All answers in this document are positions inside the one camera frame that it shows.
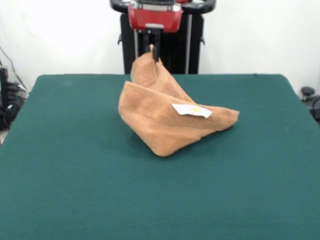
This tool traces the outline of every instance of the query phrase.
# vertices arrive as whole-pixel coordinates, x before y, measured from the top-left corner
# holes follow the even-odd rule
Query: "green table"
[[[168,158],[118,115],[128,78],[37,80],[0,148],[1,240],[320,239],[320,129],[283,76],[177,76],[240,117]]]

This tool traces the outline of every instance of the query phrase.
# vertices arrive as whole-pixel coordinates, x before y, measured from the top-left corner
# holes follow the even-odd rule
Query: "brown towel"
[[[196,104],[151,53],[135,60],[131,80],[120,95],[120,116],[158,156],[169,156],[238,120],[238,111]],[[208,118],[179,115],[172,104],[200,106],[212,114]]]

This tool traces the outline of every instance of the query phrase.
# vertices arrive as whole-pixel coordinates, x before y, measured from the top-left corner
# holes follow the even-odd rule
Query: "black cable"
[[[18,81],[21,83],[21,85],[25,88],[26,88],[26,85],[24,84],[24,82],[21,80],[21,78],[18,76],[17,72],[16,72],[16,69],[15,69],[15,65],[14,65],[14,62],[12,61],[12,59],[6,54],[6,52],[2,49],[2,47],[0,46],[0,51],[3,53],[3,55],[10,61],[11,63],[11,68],[12,68],[12,71],[14,73],[14,75],[16,76],[16,78],[18,79]]]
[[[320,96],[313,102],[312,104],[312,116],[314,119],[316,119],[316,110],[315,110],[315,106],[316,103],[320,101]]]

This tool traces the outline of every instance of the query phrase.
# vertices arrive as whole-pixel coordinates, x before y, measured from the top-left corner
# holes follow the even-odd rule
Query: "white label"
[[[172,104],[172,106],[180,115],[200,116],[207,119],[212,114],[212,111],[201,106],[191,104]]]

